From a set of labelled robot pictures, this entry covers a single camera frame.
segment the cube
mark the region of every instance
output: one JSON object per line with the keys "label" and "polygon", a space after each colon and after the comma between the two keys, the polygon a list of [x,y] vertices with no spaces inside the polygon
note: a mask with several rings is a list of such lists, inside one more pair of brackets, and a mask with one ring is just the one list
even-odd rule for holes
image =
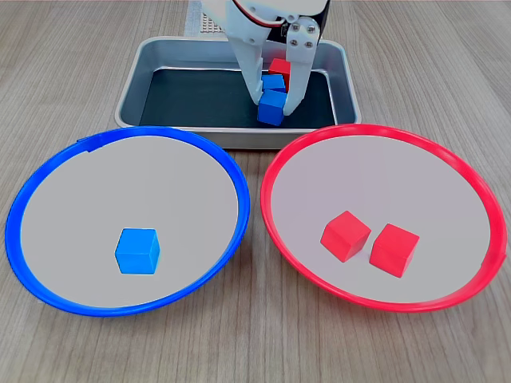
{"label": "cube", "polygon": [[282,58],[274,59],[268,70],[268,74],[282,74],[286,84],[286,92],[289,92],[289,77],[291,76],[291,63]]}
{"label": "cube", "polygon": [[401,278],[413,258],[419,237],[395,225],[387,224],[374,241],[370,264]]}
{"label": "cube", "polygon": [[259,101],[259,111],[257,120],[265,124],[280,126],[284,119],[284,105],[286,104],[287,94],[267,90],[263,93]]}
{"label": "cube", "polygon": [[156,230],[124,229],[115,257],[122,274],[154,274],[160,257]]}
{"label": "cube", "polygon": [[349,211],[331,220],[323,232],[321,244],[341,262],[360,252],[371,230]]}
{"label": "cube", "polygon": [[267,74],[263,76],[263,92],[269,89],[276,92],[286,92],[286,84],[282,74]]}

